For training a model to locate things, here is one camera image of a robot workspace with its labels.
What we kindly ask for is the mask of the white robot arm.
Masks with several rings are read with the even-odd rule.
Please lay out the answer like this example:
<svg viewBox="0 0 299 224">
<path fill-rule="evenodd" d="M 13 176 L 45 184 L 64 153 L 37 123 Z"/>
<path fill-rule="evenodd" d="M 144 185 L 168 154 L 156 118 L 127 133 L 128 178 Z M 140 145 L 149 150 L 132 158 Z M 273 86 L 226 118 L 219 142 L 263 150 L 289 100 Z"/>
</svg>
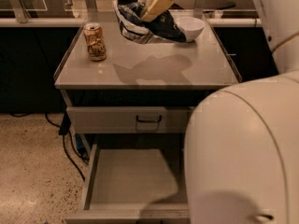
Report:
<svg viewBox="0 0 299 224">
<path fill-rule="evenodd" d="M 299 0 L 253 0 L 278 74 L 210 94 L 192 112 L 191 224 L 299 224 Z"/>
</svg>

